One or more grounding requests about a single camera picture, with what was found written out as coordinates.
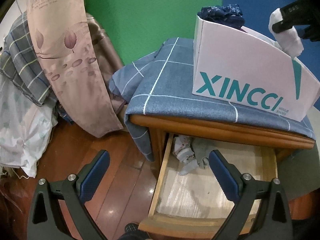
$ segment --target open drawer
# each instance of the open drawer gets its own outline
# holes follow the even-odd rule
[[[170,134],[149,215],[139,229],[172,237],[211,239],[234,204],[227,200],[209,167],[179,175],[182,163],[170,154],[172,139]],[[277,177],[273,148],[220,141],[215,141],[215,145],[241,173],[265,181]],[[255,200],[242,233],[249,232],[259,203]]]

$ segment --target gray plaid cloth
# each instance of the gray plaid cloth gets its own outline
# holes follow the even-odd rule
[[[154,158],[148,128],[131,123],[130,114],[233,122],[291,131],[315,139],[307,116],[297,122],[253,107],[193,95],[192,39],[168,39],[158,52],[150,55],[118,70],[112,76],[110,87],[119,95],[133,95],[126,98],[129,105],[124,121],[139,150],[149,161]]]
[[[0,73],[6,75],[38,106],[42,106],[46,98],[54,104],[57,102],[33,49],[27,12],[15,20],[5,38],[4,50],[0,56]]]

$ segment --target fabric pile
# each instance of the fabric pile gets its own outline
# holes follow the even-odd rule
[[[196,168],[205,169],[209,165],[209,154],[217,149],[214,141],[178,135],[173,138],[172,154],[184,164],[179,175],[184,176]]]
[[[0,55],[0,165],[35,177],[57,114],[101,137],[123,129],[126,101],[108,88],[123,63],[83,0],[27,5]]]

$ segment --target folded blanket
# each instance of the folded blanket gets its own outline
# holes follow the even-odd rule
[[[153,154],[148,128],[131,123],[130,114],[236,122],[291,131],[315,139],[307,116],[297,122],[249,106],[193,95],[193,39],[168,39],[155,57],[151,55],[118,70],[110,80],[112,87],[109,86],[111,91],[118,90],[130,102],[124,122],[149,161],[153,161]]]

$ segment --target brown satin fabric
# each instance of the brown satin fabric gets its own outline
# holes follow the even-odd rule
[[[123,63],[114,49],[106,31],[91,14],[86,13],[86,16],[92,39],[93,50],[98,61],[99,69],[104,83],[106,84],[113,110],[116,114],[118,114],[125,105],[126,101],[110,92],[109,80],[117,70],[123,67]]]

